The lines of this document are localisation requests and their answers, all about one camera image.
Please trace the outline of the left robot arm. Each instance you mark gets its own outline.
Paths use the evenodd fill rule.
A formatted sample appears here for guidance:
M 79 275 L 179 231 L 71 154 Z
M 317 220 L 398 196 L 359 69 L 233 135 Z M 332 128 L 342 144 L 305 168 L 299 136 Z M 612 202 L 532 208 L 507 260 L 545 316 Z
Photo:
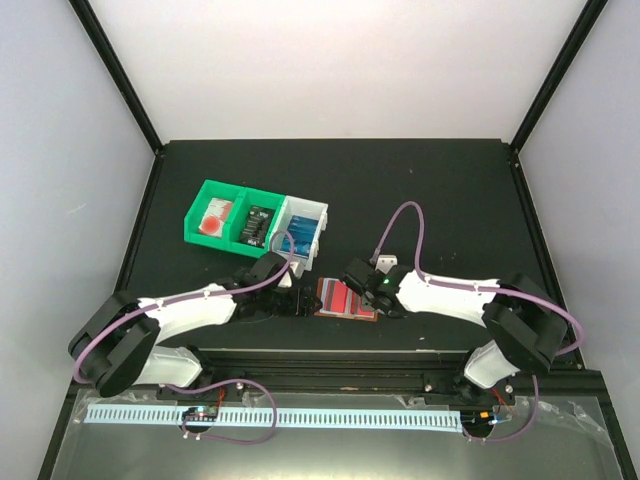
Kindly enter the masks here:
M 322 307 L 316 292 L 300 283 L 298 262 L 268 252 L 252 267 L 199 289 L 171 296 L 138 298 L 112 294 L 68 345 L 73 378 L 103 397 L 136 385 L 170 385 L 193 399 L 207 397 L 215 376 L 197 347 L 166 341 L 204 327 L 264 313 L 306 317 Z

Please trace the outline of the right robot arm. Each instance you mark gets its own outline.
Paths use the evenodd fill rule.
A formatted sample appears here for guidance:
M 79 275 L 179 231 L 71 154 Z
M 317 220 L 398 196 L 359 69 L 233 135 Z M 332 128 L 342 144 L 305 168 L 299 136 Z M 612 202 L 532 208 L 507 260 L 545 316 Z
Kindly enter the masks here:
M 430 276 L 403 265 L 381 269 L 356 258 L 341 281 L 366 306 L 387 317 L 439 314 L 486 330 L 490 340 L 470 350 L 457 372 L 426 374 L 428 393 L 450 405 L 488 405 L 491 390 L 506 385 L 510 377 L 545 375 L 560 355 L 568 330 L 561 309 L 522 274 L 507 282 L 472 281 Z

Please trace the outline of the brown leather card holder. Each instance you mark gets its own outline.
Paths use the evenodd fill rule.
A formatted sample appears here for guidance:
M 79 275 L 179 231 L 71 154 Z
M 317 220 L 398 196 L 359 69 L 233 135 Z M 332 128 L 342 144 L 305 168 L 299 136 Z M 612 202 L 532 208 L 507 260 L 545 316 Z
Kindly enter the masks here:
M 378 313 L 366 307 L 361 297 L 339 279 L 319 278 L 317 296 L 320 299 L 321 308 L 315 316 L 365 322 L 378 320 Z

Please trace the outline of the red credit card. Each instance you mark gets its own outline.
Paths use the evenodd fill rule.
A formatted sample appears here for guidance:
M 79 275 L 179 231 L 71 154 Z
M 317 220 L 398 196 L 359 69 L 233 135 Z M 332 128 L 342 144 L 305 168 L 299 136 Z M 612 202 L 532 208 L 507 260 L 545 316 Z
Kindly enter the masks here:
M 330 280 L 326 292 L 326 308 L 333 313 L 350 313 L 353 292 L 339 280 Z
M 377 320 L 377 312 L 360 296 L 354 300 L 354 316 L 365 321 Z

